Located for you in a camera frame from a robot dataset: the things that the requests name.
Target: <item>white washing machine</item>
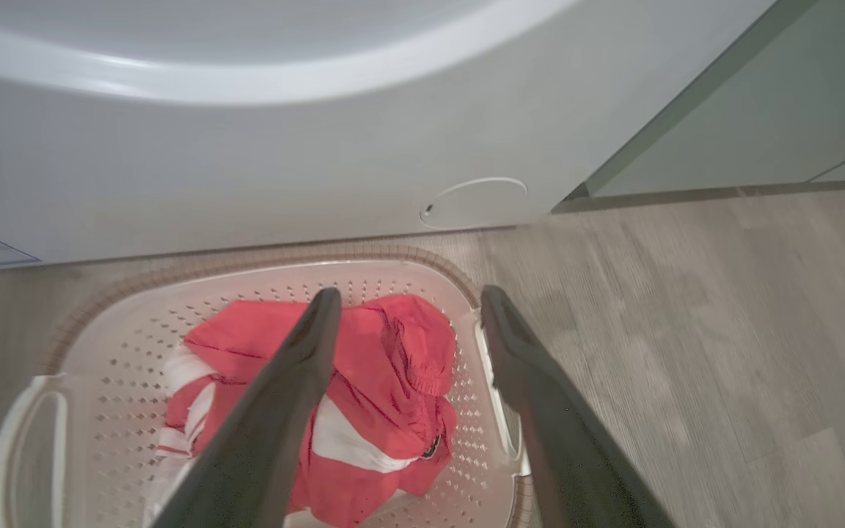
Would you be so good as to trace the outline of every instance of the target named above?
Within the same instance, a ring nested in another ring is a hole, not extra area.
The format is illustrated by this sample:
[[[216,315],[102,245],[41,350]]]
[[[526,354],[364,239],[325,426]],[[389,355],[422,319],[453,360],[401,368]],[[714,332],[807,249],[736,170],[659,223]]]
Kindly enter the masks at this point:
[[[774,0],[0,0],[0,267],[534,221]]]

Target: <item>basket rim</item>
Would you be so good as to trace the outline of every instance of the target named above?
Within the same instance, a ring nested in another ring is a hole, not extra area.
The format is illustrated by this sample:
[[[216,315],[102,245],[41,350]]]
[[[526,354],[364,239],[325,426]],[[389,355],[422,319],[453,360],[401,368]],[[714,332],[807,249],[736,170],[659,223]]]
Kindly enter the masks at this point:
[[[432,251],[409,245],[339,243],[269,248],[238,254],[197,255],[194,261],[188,260],[161,270],[145,271],[116,281],[101,288],[88,301],[71,310],[51,335],[45,361],[41,365],[41,374],[58,374],[68,352],[84,329],[107,308],[135,294],[165,285],[259,268],[353,260],[399,260],[432,268],[452,282],[473,309],[480,307],[478,287],[456,264]],[[533,503],[533,479],[529,475],[515,477],[513,504],[507,528],[529,526]]]

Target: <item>gray wood laminate floor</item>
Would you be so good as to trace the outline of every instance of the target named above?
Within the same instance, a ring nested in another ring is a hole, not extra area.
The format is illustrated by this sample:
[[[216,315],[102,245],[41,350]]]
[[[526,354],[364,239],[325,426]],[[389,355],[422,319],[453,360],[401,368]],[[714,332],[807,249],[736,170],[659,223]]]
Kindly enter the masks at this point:
[[[396,240],[506,288],[678,525],[845,528],[845,191]],[[0,421],[75,304],[192,258],[0,271]]]

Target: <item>red and white garment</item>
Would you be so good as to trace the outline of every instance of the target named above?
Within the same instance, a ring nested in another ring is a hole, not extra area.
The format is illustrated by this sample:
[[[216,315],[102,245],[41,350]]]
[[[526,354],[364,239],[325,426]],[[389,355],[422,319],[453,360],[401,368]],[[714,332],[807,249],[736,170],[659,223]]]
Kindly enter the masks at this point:
[[[194,458],[306,304],[236,301],[186,335],[165,365],[167,421],[158,455]],[[456,337],[449,320],[412,295],[342,311],[334,371],[312,411],[289,512],[351,527],[396,489],[422,495],[452,458]]]

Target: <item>white plastic laundry basket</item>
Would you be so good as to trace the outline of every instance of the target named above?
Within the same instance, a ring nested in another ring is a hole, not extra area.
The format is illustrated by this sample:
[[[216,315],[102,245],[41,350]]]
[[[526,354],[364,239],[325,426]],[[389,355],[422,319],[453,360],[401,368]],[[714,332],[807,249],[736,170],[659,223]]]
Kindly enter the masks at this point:
[[[56,527],[139,528],[154,478],[164,421],[165,360],[192,327],[231,301],[309,301],[337,287],[343,304],[412,293],[435,304],[456,329],[455,457],[425,495],[397,494],[363,524],[394,528],[503,528],[526,524],[531,492],[526,455],[514,450],[480,334],[477,297],[457,268],[401,246],[349,250],[347,260],[256,268],[256,263],[165,271],[128,281],[67,325],[51,358],[16,400],[0,430],[0,528],[19,528],[15,489],[21,445],[46,398],[59,402],[51,522]],[[305,255],[298,260],[305,260]],[[280,262],[296,260],[285,255]],[[308,514],[292,525],[325,526]]]

